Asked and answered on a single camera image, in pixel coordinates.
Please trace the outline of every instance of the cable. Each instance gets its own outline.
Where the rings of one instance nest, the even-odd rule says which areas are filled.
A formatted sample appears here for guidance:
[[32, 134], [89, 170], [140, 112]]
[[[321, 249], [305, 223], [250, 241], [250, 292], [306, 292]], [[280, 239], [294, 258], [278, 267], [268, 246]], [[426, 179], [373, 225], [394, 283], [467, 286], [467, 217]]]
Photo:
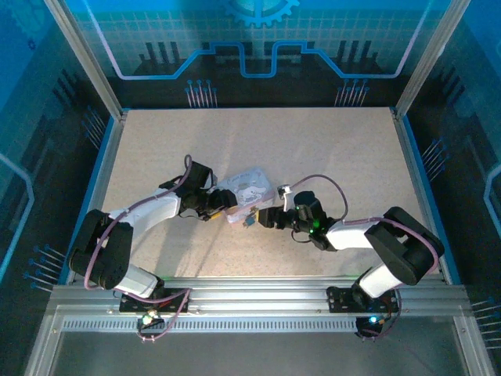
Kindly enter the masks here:
[[[96, 285], [96, 286], [90, 286], [88, 284], [88, 282], [89, 282], [89, 279], [90, 279], [90, 276], [91, 276], [92, 269], [94, 268], [94, 264], [96, 263], [96, 259], [97, 259], [97, 256], [99, 254], [99, 251], [101, 250], [101, 247], [103, 246], [104, 241], [110, 235], [111, 230], [117, 225], [117, 223], [119, 223], [125, 216], [127, 216], [128, 213], [130, 213], [131, 211], [133, 211], [137, 207], [139, 207], [139, 206], [141, 206], [141, 205], [143, 205], [143, 204], [145, 204], [147, 202], [150, 202], [152, 200], [156, 200], [158, 198], [167, 196], [168, 194], [170, 194], [170, 193], [174, 192], [175, 190], [177, 190], [186, 181], [186, 179], [188, 178], [189, 172], [191, 171], [191, 167], [192, 167], [192, 163], [193, 163], [193, 159], [191, 158], [191, 155], [187, 154], [185, 156], [184, 163], [185, 163], [185, 167], [186, 167], [185, 174], [182, 176], [181, 180], [179, 180], [179, 182], [175, 186], [173, 186], [171, 189], [166, 190], [165, 192], [162, 192], [162, 193], [160, 193], [160, 194], [158, 194], [156, 196], [147, 197], [147, 198], [142, 199], [142, 200], [136, 202], [135, 204], [131, 205], [129, 208], [125, 209], [122, 213], [120, 213], [118, 215], [118, 217], [116, 217], [112, 221], [112, 223], [110, 223], [108, 225], [108, 227], [106, 228], [106, 230], [104, 230], [103, 235], [99, 238], [99, 241], [98, 241], [98, 243], [96, 245], [96, 248], [94, 248], [94, 252], [92, 253], [91, 259], [88, 262], [87, 269], [85, 270], [84, 286], [85, 286], [85, 288], [87, 290], [93, 290], [95, 288], [99, 288], [98, 285]], [[133, 294], [129, 294], [129, 295], [132, 296], [133, 298], [137, 299], [137, 300], [142, 299], [142, 298], [137, 297], [137, 295], [133, 295]], [[147, 299], [143, 299], [143, 300], [140, 300], [140, 301], [141, 302], [153, 302], [153, 301], [149, 301]]]
[[339, 193], [341, 194], [341, 197], [343, 197], [343, 202], [344, 202], [344, 213], [343, 215], [338, 219], [338, 221], [342, 221], [343, 219], [346, 218], [346, 216], [348, 215], [348, 200], [346, 199], [346, 196], [344, 195], [344, 192], [343, 190], [341, 189], [341, 186], [339, 184], [337, 184], [334, 180], [332, 180], [329, 176], [327, 175], [323, 175], [323, 174], [314, 174], [314, 175], [309, 175], [309, 176], [306, 176], [305, 178], [301, 179], [300, 181], [298, 181], [297, 183], [293, 184], [290, 189], [293, 190], [296, 186], [299, 186], [300, 184], [304, 183], [305, 181], [307, 180], [310, 180], [310, 179], [313, 179], [313, 178], [322, 178], [322, 179], [325, 179], [325, 180], [328, 180], [330, 181], [332, 184], [334, 184], [334, 186], [337, 188], [337, 190], [339, 191]]
[[395, 294], [397, 295], [397, 299], [398, 299], [398, 312], [397, 312], [397, 316], [391, 322], [391, 324], [388, 327], [388, 329], [386, 331], [384, 331], [383, 333], [377, 333], [376, 331], [373, 331], [372, 334], [377, 333], [377, 337], [376, 338], [384, 338], [384, 337], [386, 337], [390, 333], [390, 331], [395, 327], [395, 323], [397, 322], [398, 318], [402, 314], [402, 296], [400, 295], [400, 291], [398, 289], [395, 289]]
[[151, 304], [160, 304], [160, 303], [164, 303], [164, 302], [168, 302], [169, 300], [172, 300], [172, 299], [175, 299], [177, 298], [178, 296], [181, 296], [183, 294], [185, 294], [187, 291], [189, 291], [189, 288], [186, 288], [185, 290], [181, 290], [180, 292], [176, 292], [175, 294], [172, 294], [166, 298], [160, 298], [160, 299], [145, 299], [145, 298], [141, 298], [140, 296], [136, 295], [136, 294], [132, 294], [131, 292], [126, 292], [124, 290], [121, 290], [120, 288], [115, 288], [116, 291], [119, 291], [123, 294], [126, 294], [127, 296], [130, 296], [131, 298], [135, 299], [135, 300], [138, 300], [140, 302], [143, 302], [143, 303], [151, 303]]
[[345, 224], [347, 226], [353, 226], [353, 225], [363, 225], [365, 223], [370, 223], [370, 222], [385, 222], [385, 223], [389, 223], [393, 227], [396, 227], [396, 228], [404, 231], [405, 233], [407, 233], [411, 237], [415, 237], [417, 240], [419, 240], [421, 243], [423, 243], [426, 248], [428, 248], [428, 250], [430, 251], [431, 255], [433, 256], [433, 265], [427, 271], [427, 274], [433, 272], [437, 268], [437, 266], [438, 266], [438, 254], [437, 254], [437, 251], [435, 251], [435, 248], [433, 247], [433, 245], [431, 245], [431, 243], [428, 240], [426, 240], [424, 237], [422, 237], [421, 235], [419, 235], [416, 231], [410, 229], [407, 226], [402, 225], [401, 223], [398, 223], [398, 222], [396, 222], [396, 221], [394, 221], [392, 219], [386, 219], [386, 218], [383, 218], [383, 217], [371, 217], [371, 218], [367, 218], [367, 219], [357, 219], [355, 221], [343, 221], [343, 224]]
[[179, 308], [178, 308], [177, 312], [175, 313], [175, 315], [170, 319], [169, 324], [165, 327], [164, 331], [162, 331], [159, 334], [152, 334], [150, 336], [145, 336], [143, 333], [141, 333], [141, 330], [139, 330], [138, 333], [137, 333], [138, 337], [140, 337], [143, 341], [155, 342], [155, 340], [157, 340], [157, 339], [165, 336], [172, 329], [172, 327], [174, 326], [175, 322], [177, 321], [177, 319], [179, 317], [179, 314], [182, 311], [182, 307], [184, 307], [185, 304], [188, 302], [188, 297], [189, 297], [189, 293], [191, 292], [191, 289], [187, 288], [183, 292], [185, 294], [185, 297], [182, 299], [181, 305], [179, 306]]
[[296, 240], [294, 237], [294, 230], [290, 231], [290, 237], [292, 237], [292, 240], [294, 240], [296, 243], [301, 243], [301, 244], [306, 244], [306, 243], [311, 243], [311, 240]]

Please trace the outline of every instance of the white arm segment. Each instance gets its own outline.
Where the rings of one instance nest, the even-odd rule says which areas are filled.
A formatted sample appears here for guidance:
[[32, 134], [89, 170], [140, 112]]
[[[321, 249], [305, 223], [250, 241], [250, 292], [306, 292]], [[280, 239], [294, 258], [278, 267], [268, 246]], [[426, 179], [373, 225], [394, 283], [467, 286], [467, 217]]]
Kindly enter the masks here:
[[[161, 194], [165, 191], [165, 189], [159, 188], [153, 192], [152, 196]], [[134, 229], [132, 239], [134, 240], [137, 236], [149, 230], [159, 222], [175, 217], [179, 213], [180, 205], [181, 199], [177, 197], [175, 193], [170, 193], [157, 200], [152, 200], [141, 205], [120, 222], [127, 222], [132, 226]], [[125, 209], [113, 210], [110, 213], [110, 218], [115, 219], [124, 210]], [[116, 288], [138, 295], [141, 298], [148, 298], [156, 286], [157, 277], [137, 266], [129, 264], [124, 279], [120, 281]]]
[[[152, 196], [161, 194], [167, 190], [159, 188], [153, 192]], [[176, 194], [170, 193], [156, 200], [147, 202], [134, 211], [125, 216], [120, 222], [129, 223], [134, 232], [132, 239], [151, 229], [156, 224], [164, 221], [165, 219], [173, 218], [179, 213], [181, 199]], [[110, 213], [110, 218], [115, 219], [126, 209], [113, 210]]]
[[152, 273], [128, 264], [127, 273], [120, 283], [115, 287], [124, 292], [130, 292], [141, 298], [148, 298], [157, 286], [157, 277]]
[[372, 225], [374, 225], [374, 223], [346, 226], [343, 222], [336, 222], [334, 226], [327, 231], [327, 240], [338, 251], [346, 248], [373, 249], [373, 246], [369, 243], [365, 235], [365, 232]]
[[371, 269], [359, 282], [359, 286], [374, 299], [401, 284], [403, 283], [391, 274], [388, 267], [383, 263]]
[[[374, 222], [346, 226], [342, 222], [337, 222], [327, 232], [327, 239], [338, 251], [346, 248], [373, 249], [365, 235], [365, 232], [373, 225]], [[371, 298], [379, 298], [384, 292], [401, 284], [402, 282], [390, 272], [384, 263], [371, 269], [359, 282], [360, 287]]]

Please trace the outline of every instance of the glass panel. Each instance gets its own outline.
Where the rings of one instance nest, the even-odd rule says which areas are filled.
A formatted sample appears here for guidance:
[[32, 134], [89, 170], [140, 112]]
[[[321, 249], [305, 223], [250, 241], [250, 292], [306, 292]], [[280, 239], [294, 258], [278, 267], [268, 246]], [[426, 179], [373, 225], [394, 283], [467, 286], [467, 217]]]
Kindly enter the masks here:
[[42, 1], [0, 2], [0, 31], [0, 369], [14, 375], [59, 277], [51, 249], [66, 254], [109, 114]]
[[357, 107], [396, 104], [449, 0], [67, 3], [125, 107]]
[[496, 302], [501, 300], [500, 17], [498, 1], [471, 2], [409, 111], [462, 282], [473, 300], [492, 296]]

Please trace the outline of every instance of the black mounting bracket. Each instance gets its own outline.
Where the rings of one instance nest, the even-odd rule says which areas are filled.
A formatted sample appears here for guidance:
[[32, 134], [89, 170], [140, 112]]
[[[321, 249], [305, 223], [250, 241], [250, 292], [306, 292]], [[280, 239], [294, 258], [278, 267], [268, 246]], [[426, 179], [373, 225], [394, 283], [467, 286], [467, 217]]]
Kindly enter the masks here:
[[359, 304], [352, 288], [328, 287], [326, 289], [330, 313], [397, 313], [398, 302], [394, 291], [386, 291], [377, 299], [370, 299], [366, 306]]
[[[183, 291], [182, 288], [165, 288], [162, 292], [165, 296], [175, 294], [176, 292]], [[155, 309], [158, 313], [175, 313], [178, 312], [179, 306], [182, 303], [184, 295], [180, 295], [177, 298], [173, 298], [167, 304], [151, 304], [139, 302], [126, 294], [121, 296], [120, 308], [121, 313], [144, 313], [149, 309]], [[188, 312], [188, 302], [182, 307], [182, 313]]]

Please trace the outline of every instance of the metal frame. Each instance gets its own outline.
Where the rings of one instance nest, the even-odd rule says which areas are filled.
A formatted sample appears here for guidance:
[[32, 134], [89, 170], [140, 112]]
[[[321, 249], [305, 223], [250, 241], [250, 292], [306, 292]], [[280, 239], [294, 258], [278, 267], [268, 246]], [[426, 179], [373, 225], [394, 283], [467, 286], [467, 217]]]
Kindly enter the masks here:
[[[421, 211], [423, 212], [424, 221], [427, 228], [433, 233], [438, 235], [444, 242], [446, 249], [446, 254], [450, 254], [449, 243], [445, 236], [445, 230], [440, 222], [435, 222], [433, 209], [431, 207], [430, 201], [427, 196], [427, 190], [424, 181], [426, 179], [426, 174], [420, 173], [420, 167], [418, 166], [418, 160], [420, 158], [419, 154], [413, 152], [411, 145], [411, 139], [409, 133], [407, 132], [406, 126], [404, 124], [405, 119], [395, 116], [394, 122], [395, 128], [400, 138], [400, 143], [402, 145], [402, 152], [404, 154], [405, 161], [409, 168], [409, 174], [411, 180], [413, 181], [414, 190], [416, 191], [416, 197], [420, 204]], [[457, 270], [454, 266], [454, 270], [449, 268], [446, 257], [440, 259], [441, 270], [445, 281], [448, 284], [453, 284], [457, 276]], [[478, 329], [477, 321], [472, 316], [454, 316], [454, 325], [456, 327], [456, 333], [458, 337], [458, 346], [463, 351], [463, 356], [471, 375], [494, 375], [496, 374], [492, 366], [492, 362], [485, 348], [485, 343]]]
[[[191, 287], [188, 313], [173, 328], [185, 333], [356, 332], [355, 318], [329, 313], [326, 288], [350, 287], [354, 278], [175, 278], [169, 287]], [[403, 287], [402, 316], [473, 314], [462, 286], [439, 275]], [[140, 315], [120, 314], [112, 291], [56, 286], [45, 311], [25, 375], [49, 374], [63, 332], [135, 333]]]
[[457, 24], [461, 21], [469, 4], [470, 0], [451, 0], [449, 7], [431, 36], [419, 63], [416, 65], [416, 69], [414, 69], [407, 86], [398, 100], [395, 108], [399, 118], [407, 114], [407, 111], [428, 78], [431, 69], [444, 52], [445, 45], [451, 38]]
[[84, 68], [85, 73], [88, 75], [91, 83], [94, 85], [94, 88], [96, 88], [101, 100], [110, 112], [110, 115], [113, 119], [115, 119], [115, 121], [119, 121], [123, 112], [122, 107], [118, 102], [110, 83], [106, 79], [101, 66], [94, 56], [94, 53], [80, 32], [73, 14], [68, 9], [64, 0], [44, 1], [47, 8], [49, 8], [50, 13], [54, 17], [54, 20], [57, 22], [59, 28], [66, 37], [66, 40], [70, 44], [71, 49], [73, 49], [78, 61]]
[[[416, 195], [425, 221], [435, 233], [439, 224], [433, 220], [433, 211], [427, 201], [423, 181], [416, 164], [417, 156], [409, 147], [409, 135], [402, 118], [419, 93], [435, 62], [442, 54], [470, 0], [451, 0], [445, 15], [435, 30], [420, 58], [408, 85], [396, 107], [396, 128], [402, 150], [409, 166]], [[70, 43], [86, 74], [111, 113], [119, 121], [121, 106], [114, 95], [92, 50], [79, 31], [64, 1], [45, 0], [61, 31]], [[113, 167], [120, 132], [115, 141], [106, 145], [105, 161], [92, 192], [89, 206], [99, 207], [106, 193]], [[447, 283], [454, 275], [446, 260], [441, 260]], [[472, 316], [464, 287], [447, 285], [441, 276], [423, 279], [417, 287], [403, 287], [403, 316], [453, 316], [458, 343], [465, 363], [472, 375], [494, 375], [494, 370], [480, 331]], [[349, 287], [350, 278], [301, 277], [287, 278], [175, 278], [172, 287], [193, 289], [189, 312], [179, 318], [173, 331], [185, 332], [255, 332], [255, 331], [355, 331], [353, 316], [332, 315], [326, 302], [325, 289], [335, 285]], [[62, 332], [101, 331], [134, 332], [137, 316], [121, 315], [118, 298], [109, 291], [86, 291], [83, 287], [55, 287], [41, 323], [26, 375], [49, 374], [55, 361]]]

